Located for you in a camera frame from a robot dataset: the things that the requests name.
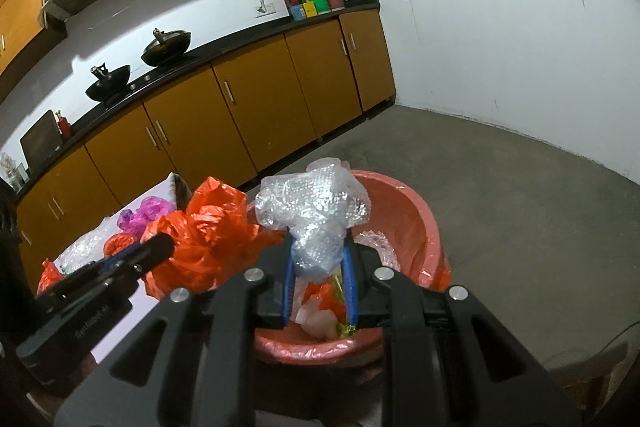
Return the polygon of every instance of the purple plastic bag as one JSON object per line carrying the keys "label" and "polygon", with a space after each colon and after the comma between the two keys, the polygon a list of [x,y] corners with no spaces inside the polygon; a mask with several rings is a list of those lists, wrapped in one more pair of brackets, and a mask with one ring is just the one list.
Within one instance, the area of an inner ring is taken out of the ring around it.
{"label": "purple plastic bag", "polygon": [[118,228],[123,232],[130,233],[137,240],[140,240],[148,223],[151,223],[160,216],[166,216],[174,210],[175,206],[173,203],[156,196],[149,196],[142,200],[140,208],[136,210],[135,213],[128,208],[120,213]]}

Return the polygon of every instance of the lower cabinet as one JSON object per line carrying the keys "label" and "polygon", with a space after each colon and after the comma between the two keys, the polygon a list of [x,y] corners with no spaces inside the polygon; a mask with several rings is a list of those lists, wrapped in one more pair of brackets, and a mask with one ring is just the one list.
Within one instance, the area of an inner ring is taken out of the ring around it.
{"label": "lower cabinet", "polygon": [[316,138],[284,36],[229,53],[213,70],[258,171]]}
{"label": "lower cabinet", "polygon": [[362,114],[337,20],[285,34],[316,136]]}
{"label": "lower cabinet", "polygon": [[120,206],[177,171],[142,105],[92,137],[86,149]]}
{"label": "lower cabinet", "polygon": [[191,188],[213,176],[238,185],[256,176],[210,66],[145,102],[180,176]]}
{"label": "lower cabinet", "polygon": [[38,287],[45,259],[53,261],[119,207],[84,147],[47,172],[17,209],[20,254],[31,290]]}
{"label": "lower cabinet", "polygon": [[340,15],[340,26],[366,111],[396,93],[380,16],[377,10],[345,13]]}

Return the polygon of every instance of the power outlet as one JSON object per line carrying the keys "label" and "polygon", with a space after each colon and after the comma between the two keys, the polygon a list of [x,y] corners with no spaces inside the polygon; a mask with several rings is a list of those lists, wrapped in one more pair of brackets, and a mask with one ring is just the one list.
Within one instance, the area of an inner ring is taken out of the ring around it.
{"label": "power outlet", "polygon": [[257,6],[255,10],[257,11],[256,17],[264,17],[265,15],[271,15],[272,13],[276,13],[276,8],[273,3],[265,4],[264,7],[266,10],[262,11],[262,6]]}

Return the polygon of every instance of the black countertop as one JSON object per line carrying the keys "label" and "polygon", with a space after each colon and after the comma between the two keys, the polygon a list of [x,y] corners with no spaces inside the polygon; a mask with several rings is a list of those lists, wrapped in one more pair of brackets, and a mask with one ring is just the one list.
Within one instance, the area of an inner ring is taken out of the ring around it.
{"label": "black countertop", "polygon": [[335,19],[344,13],[371,9],[380,9],[380,1],[348,0],[343,10],[318,15],[301,21],[295,21],[289,16],[274,19],[207,42],[185,53],[180,60],[173,62],[171,65],[160,66],[145,73],[129,83],[129,86],[134,86],[131,93],[118,103],[111,105],[111,107],[106,107],[104,103],[99,103],[72,124],[74,136],[66,141],[62,147],[49,155],[42,165],[37,166],[35,169],[30,168],[29,180],[18,192],[17,200],[22,199],[31,187],[65,154],[83,145],[86,138],[98,127],[125,111],[131,105],[140,103],[156,89],[196,70],[215,58],[221,57],[248,44],[252,44],[253,42],[260,41],[261,39]]}

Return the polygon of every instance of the white wall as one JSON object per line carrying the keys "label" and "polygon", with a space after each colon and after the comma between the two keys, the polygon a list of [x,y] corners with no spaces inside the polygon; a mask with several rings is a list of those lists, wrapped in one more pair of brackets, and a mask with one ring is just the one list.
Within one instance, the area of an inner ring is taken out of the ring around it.
{"label": "white wall", "polygon": [[380,0],[397,102],[640,182],[640,0]]}
{"label": "white wall", "polygon": [[[285,14],[281,0],[274,2]],[[640,0],[380,0],[397,102],[475,118],[592,158],[640,183]],[[48,108],[71,122],[89,108],[89,68],[132,65],[154,26],[193,46],[263,22],[258,0],[101,0],[0,105],[0,144]]]}

